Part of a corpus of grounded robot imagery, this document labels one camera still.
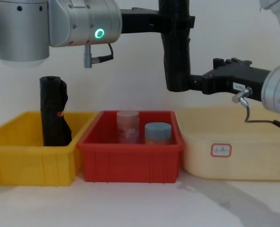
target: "jar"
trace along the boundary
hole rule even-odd
[[[139,112],[119,111],[117,113],[119,143],[139,143]]]
[[[172,126],[164,122],[153,122],[145,125],[145,143],[167,145],[171,143]]]

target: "red plastic bin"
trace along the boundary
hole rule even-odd
[[[175,183],[184,142],[171,111],[139,111],[140,144],[119,144],[117,111],[102,111],[80,139],[86,182]],[[172,125],[169,145],[144,144],[145,124]]]

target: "beige plastic bin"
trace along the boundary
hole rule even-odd
[[[186,143],[184,168],[203,178],[280,181],[280,129],[245,123],[241,106],[187,108],[176,112]],[[251,107],[251,120],[278,120],[280,114]]]

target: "black cylindrical object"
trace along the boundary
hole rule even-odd
[[[188,18],[189,0],[159,0],[159,11],[175,18]],[[188,79],[191,74],[189,35],[190,29],[161,34],[166,84],[169,91],[189,90]]]
[[[67,85],[60,77],[40,78],[40,110],[44,146],[67,146],[72,141],[71,130],[63,110],[68,101]]]

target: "green led ring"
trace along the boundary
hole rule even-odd
[[[105,32],[104,32],[104,30],[103,29],[97,29],[97,31],[95,32],[95,37],[96,37],[96,39],[101,39],[103,36],[105,35]]]

